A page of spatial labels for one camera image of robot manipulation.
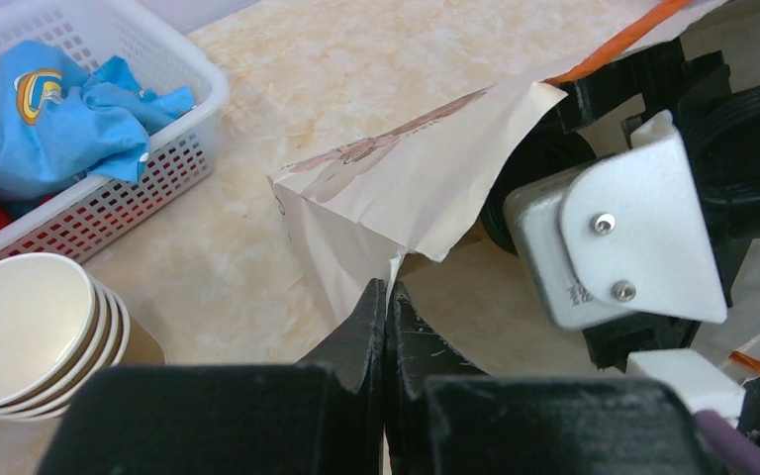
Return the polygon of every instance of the paper cup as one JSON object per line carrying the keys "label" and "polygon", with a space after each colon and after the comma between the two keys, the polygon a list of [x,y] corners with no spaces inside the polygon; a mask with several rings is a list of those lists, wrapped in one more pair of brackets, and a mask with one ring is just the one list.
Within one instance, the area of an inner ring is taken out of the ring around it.
{"label": "paper cup", "polygon": [[43,421],[55,418],[65,412],[71,398],[88,381],[89,377],[101,368],[111,366],[115,356],[120,352],[123,341],[123,319],[118,310],[118,303],[108,295],[106,286],[97,280],[92,279],[92,283],[98,293],[99,302],[107,310],[107,318],[110,321],[110,332],[102,349],[97,353],[97,357],[92,362],[87,371],[84,371],[78,378],[75,378],[67,389],[55,398],[37,404],[33,408],[25,411],[15,412],[13,414],[0,415],[0,420],[10,420],[19,422]]}
{"label": "paper cup", "polygon": [[130,312],[120,295],[109,288],[106,290],[114,297],[121,315],[130,324],[127,344],[121,347],[122,353],[120,357],[116,358],[115,364],[164,364],[164,350],[161,349],[158,341],[139,324],[138,320],[130,316]]}
{"label": "paper cup", "polygon": [[95,294],[98,302],[97,307],[100,309],[98,312],[99,322],[91,341],[79,361],[77,361],[77,364],[67,374],[54,381],[51,386],[40,392],[37,396],[19,404],[0,407],[0,416],[2,416],[0,419],[13,420],[41,414],[45,410],[38,410],[40,407],[44,408],[51,404],[58,406],[60,403],[68,401],[71,395],[82,384],[82,381],[104,363],[106,357],[103,351],[106,348],[110,348],[111,350],[112,343],[116,338],[116,332],[118,331],[118,318],[117,316],[110,315],[110,306],[102,291],[95,288]]}
{"label": "paper cup", "polygon": [[127,311],[127,306],[124,305],[124,301],[118,296],[112,289],[104,286],[103,291],[106,293],[109,302],[115,302],[117,304],[118,312],[121,314],[121,344],[118,346],[118,351],[112,358],[110,366],[116,366],[124,358],[124,353],[127,352],[127,346],[130,344],[130,331],[132,330],[133,322],[130,319],[130,313]]}
{"label": "paper cup", "polygon": [[0,260],[0,406],[35,397],[77,363],[97,325],[88,274],[58,254]]}

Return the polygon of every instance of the blue cloth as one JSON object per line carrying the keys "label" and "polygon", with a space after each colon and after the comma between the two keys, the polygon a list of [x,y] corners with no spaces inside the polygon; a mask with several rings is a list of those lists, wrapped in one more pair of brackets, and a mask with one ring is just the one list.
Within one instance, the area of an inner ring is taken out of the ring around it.
{"label": "blue cloth", "polygon": [[0,203],[26,212],[86,173],[137,182],[149,136],[194,105],[187,87],[142,90],[117,56],[89,74],[56,47],[11,48],[0,57]]}

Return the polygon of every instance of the table surface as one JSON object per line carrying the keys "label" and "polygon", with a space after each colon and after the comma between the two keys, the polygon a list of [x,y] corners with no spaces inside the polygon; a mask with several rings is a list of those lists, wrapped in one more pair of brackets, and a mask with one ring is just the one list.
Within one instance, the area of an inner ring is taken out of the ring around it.
{"label": "table surface", "polygon": [[[170,363],[295,361],[336,321],[302,280],[266,175],[507,75],[574,62],[590,44],[575,35],[600,44],[650,4],[265,0],[195,31],[232,86],[217,171],[86,267]],[[0,473],[33,472],[56,424],[0,422]]]}

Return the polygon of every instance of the white plastic basket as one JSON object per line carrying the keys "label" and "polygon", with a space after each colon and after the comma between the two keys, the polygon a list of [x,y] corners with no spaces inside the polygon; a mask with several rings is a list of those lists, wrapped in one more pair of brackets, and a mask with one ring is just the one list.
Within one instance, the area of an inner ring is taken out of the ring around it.
{"label": "white plastic basket", "polygon": [[0,231],[0,258],[48,251],[83,261],[214,170],[226,77],[134,0],[34,0],[0,10],[0,55],[23,40],[61,48],[92,70],[117,54],[144,87],[189,86],[197,107],[150,138],[138,185],[90,176]]}

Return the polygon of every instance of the purple cable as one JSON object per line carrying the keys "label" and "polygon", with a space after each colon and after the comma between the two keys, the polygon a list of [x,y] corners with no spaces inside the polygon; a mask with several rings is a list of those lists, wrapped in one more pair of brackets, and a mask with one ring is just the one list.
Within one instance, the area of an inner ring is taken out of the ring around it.
{"label": "purple cable", "polygon": [[695,413],[695,421],[707,444],[727,468],[741,475],[760,475],[760,448],[749,438],[715,411]]}

